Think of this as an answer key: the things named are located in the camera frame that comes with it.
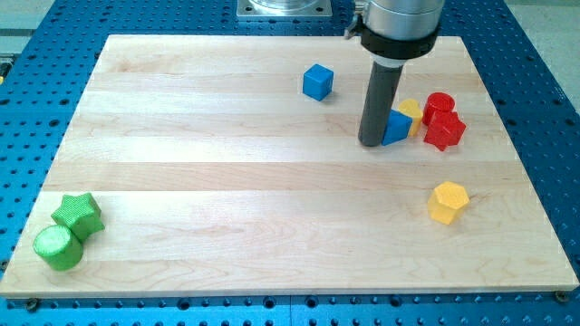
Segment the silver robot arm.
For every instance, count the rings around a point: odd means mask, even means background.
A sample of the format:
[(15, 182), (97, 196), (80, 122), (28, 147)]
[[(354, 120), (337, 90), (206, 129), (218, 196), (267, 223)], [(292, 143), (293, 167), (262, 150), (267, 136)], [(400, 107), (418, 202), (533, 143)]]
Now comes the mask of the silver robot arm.
[(375, 63), (400, 70), (433, 48), (443, 6), (444, 0), (365, 0), (344, 37), (358, 34)]

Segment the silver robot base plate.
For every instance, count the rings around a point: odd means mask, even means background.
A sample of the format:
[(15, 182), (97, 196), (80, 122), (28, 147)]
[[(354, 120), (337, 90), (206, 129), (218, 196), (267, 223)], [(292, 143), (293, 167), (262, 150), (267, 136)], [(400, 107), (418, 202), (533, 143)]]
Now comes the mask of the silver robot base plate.
[(237, 0), (238, 17), (328, 17), (331, 0)]

